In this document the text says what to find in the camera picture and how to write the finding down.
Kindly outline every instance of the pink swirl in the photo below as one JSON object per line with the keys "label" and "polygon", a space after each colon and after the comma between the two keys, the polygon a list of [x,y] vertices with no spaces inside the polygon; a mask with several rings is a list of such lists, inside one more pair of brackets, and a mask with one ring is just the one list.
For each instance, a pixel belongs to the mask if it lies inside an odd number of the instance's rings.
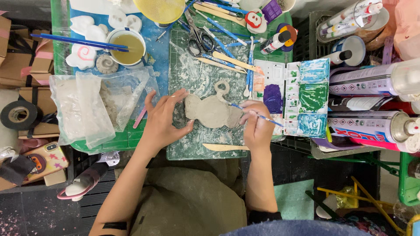
{"label": "pink swirl", "polygon": [[93,58],[86,58],[86,57],[84,57],[84,56],[87,56],[88,54],[89,54],[89,48],[88,47],[86,47],[86,46],[81,46],[80,48],[79,48],[79,50],[77,51],[77,56],[80,58],[80,59],[82,59],[82,60],[93,60]]}

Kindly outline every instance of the black cap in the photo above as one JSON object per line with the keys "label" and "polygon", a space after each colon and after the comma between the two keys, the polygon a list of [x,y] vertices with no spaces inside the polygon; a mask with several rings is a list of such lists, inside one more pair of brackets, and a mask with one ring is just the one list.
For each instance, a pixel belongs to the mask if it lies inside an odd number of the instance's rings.
{"label": "black cap", "polygon": [[353,56],[353,53],[350,50],[345,50],[345,51],[340,53],[339,59],[340,60],[347,60],[347,59],[352,58],[352,56]]}
{"label": "black cap", "polygon": [[278,40],[280,42],[286,42],[287,40],[289,40],[291,37],[290,32],[289,31],[283,31],[278,35]]}

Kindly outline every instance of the black tape roll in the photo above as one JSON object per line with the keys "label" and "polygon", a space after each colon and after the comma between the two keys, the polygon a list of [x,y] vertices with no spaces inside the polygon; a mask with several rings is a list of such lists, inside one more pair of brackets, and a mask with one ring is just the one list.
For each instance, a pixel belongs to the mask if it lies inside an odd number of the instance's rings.
{"label": "black tape roll", "polygon": [[1,123],[10,129],[29,130],[35,128],[43,117],[42,110],[28,101],[9,103],[0,113]]}

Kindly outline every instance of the phone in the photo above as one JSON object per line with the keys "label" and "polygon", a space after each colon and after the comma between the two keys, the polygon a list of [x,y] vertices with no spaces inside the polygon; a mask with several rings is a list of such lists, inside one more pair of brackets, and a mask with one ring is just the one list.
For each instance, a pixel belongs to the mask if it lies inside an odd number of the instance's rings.
{"label": "phone", "polygon": [[68,160],[57,142],[48,143],[23,155],[35,162],[36,166],[22,184],[42,180],[44,176],[68,167]]}

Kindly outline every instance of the yellow bowl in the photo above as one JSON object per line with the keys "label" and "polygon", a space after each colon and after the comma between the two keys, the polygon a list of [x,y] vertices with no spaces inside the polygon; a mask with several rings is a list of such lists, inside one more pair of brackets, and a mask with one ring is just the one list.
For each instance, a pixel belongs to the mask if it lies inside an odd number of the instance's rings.
{"label": "yellow bowl", "polygon": [[144,16],[160,24],[176,21],[185,9],[184,0],[133,0],[133,2]]}

